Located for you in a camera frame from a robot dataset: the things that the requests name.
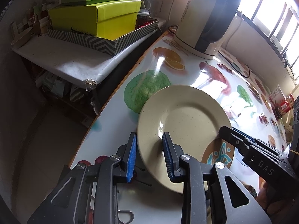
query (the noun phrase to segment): hand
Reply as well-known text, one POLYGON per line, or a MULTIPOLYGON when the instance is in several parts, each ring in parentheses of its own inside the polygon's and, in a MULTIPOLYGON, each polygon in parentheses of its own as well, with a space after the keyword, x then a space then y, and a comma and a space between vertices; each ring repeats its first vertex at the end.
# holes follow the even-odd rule
POLYGON ((293 200, 280 200, 268 206, 269 201, 266 195, 268 186, 269 186, 268 183, 265 182, 256 200, 260 204, 260 206, 265 210, 265 212, 268 214, 268 216, 272 221, 272 224, 277 224, 284 218, 284 216, 290 209, 291 205, 293 204, 293 200))

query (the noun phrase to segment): kettle base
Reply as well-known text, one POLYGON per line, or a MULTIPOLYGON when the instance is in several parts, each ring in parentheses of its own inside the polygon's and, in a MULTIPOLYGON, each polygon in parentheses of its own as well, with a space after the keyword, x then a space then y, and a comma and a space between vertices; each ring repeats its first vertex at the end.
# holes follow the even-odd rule
POLYGON ((207 60, 211 60, 213 59, 213 55, 208 55, 202 52, 199 52, 198 50, 194 49, 193 47, 189 46, 188 44, 184 43, 182 40, 180 40, 176 35, 173 36, 174 41, 176 41, 176 43, 178 43, 181 47, 183 47, 185 50, 191 52, 194 55, 197 55, 201 58, 207 59, 207 60))

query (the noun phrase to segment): brown circle logo with blue design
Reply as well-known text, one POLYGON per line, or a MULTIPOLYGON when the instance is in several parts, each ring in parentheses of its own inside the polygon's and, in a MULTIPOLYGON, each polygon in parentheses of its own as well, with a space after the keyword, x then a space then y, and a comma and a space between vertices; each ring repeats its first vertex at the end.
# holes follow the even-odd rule
POLYGON ((234 158, 234 147, 228 142, 217 138, 213 140, 204 151, 201 162, 211 164, 220 161, 223 162, 228 168, 234 158))

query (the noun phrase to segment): electric kettle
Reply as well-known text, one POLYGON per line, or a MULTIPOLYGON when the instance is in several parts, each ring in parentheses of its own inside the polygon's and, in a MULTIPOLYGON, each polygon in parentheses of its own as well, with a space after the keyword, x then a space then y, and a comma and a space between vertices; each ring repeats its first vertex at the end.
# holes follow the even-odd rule
POLYGON ((189 0, 174 40, 191 53, 213 59, 241 0, 189 0))

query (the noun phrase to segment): yellow box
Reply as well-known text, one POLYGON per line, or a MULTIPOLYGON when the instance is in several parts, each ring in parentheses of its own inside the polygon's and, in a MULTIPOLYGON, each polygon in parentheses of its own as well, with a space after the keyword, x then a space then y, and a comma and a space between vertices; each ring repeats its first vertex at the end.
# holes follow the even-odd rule
POLYGON ((49 15, 55 30, 114 40, 135 30, 140 6, 139 0, 112 1, 58 7, 49 15))

